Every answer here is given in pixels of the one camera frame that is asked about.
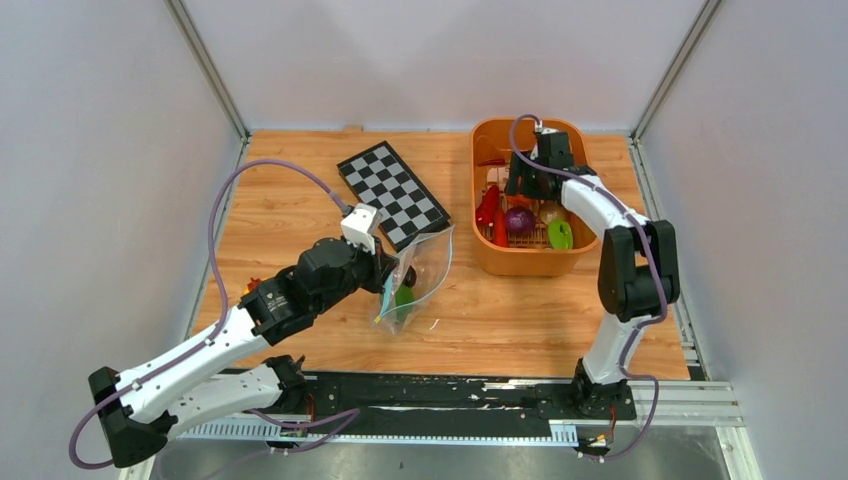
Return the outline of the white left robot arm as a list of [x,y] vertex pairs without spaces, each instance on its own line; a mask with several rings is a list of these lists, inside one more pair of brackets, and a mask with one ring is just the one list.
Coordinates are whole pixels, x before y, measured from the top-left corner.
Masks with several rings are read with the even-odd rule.
[[126,468],[157,454],[183,432],[238,411],[298,411],[306,400],[301,360],[271,357],[227,379],[216,374],[313,326],[359,289],[380,294],[398,266],[380,244],[373,251],[323,238],[297,264],[254,283],[223,319],[132,369],[103,367],[89,378],[111,457]]

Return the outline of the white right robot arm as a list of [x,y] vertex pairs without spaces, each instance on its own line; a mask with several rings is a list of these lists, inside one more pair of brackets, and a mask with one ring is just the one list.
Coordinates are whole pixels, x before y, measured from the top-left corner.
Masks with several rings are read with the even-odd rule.
[[577,413],[596,417],[628,380],[652,378],[633,374],[628,366],[645,330],[663,322],[679,296],[675,230],[665,220],[652,221],[628,207],[589,167],[539,163],[554,153],[553,143],[564,136],[562,131],[537,121],[535,155],[529,157],[517,146],[517,126],[514,122],[508,133],[513,155],[535,172],[558,177],[560,203],[602,240],[598,294],[605,313],[592,346],[578,362],[570,392]]

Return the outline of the clear zip top bag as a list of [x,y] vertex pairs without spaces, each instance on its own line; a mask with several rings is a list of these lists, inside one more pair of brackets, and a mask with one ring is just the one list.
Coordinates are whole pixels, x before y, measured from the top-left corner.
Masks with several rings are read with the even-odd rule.
[[[431,298],[443,286],[453,262],[454,225],[435,233],[423,233],[415,237],[397,254],[398,265],[391,271],[383,283],[382,293],[374,311],[371,326],[383,329],[392,335],[400,335],[403,330],[427,307]],[[416,302],[413,313],[405,325],[398,325],[393,314],[395,294],[403,285],[407,269],[413,266],[418,274],[414,287]]]

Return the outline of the green toy pepper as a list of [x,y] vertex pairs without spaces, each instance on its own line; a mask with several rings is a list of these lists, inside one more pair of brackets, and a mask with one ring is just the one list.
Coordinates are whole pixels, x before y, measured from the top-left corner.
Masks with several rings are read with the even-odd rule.
[[398,325],[405,325],[415,308],[416,296],[413,289],[401,285],[395,294],[394,317]]

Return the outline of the orange plastic basket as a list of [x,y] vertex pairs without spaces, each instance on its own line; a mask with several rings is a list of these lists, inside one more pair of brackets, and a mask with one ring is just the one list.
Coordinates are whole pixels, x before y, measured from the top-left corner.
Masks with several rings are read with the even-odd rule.
[[[510,117],[494,117],[480,121],[470,134],[469,154],[469,208],[474,213],[491,182],[489,163],[498,158],[511,159],[512,149],[508,133],[513,123]],[[471,245],[478,266],[485,272],[500,276],[560,276],[570,272],[576,263],[586,258],[600,245],[599,238],[574,213],[568,212],[566,221],[573,233],[571,249],[553,249],[548,229],[539,224],[532,234],[509,236],[509,246],[493,243],[493,231],[488,225],[479,227],[470,221]]]

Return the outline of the small dark toy plum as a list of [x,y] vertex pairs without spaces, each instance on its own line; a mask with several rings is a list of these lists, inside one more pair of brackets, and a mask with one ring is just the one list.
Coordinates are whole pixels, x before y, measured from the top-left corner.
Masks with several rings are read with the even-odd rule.
[[416,285],[417,280],[418,280],[418,274],[417,274],[417,271],[416,271],[416,269],[415,269],[413,266],[410,266],[410,267],[407,269],[407,271],[406,271],[406,273],[405,273],[405,275],[404,275],[404,278],[403,278],[403,282],[402,282],[402,284],[403,284],[404,286],[406,286],[407,288],[412,288],[412,287],[414,287],[414,286]]

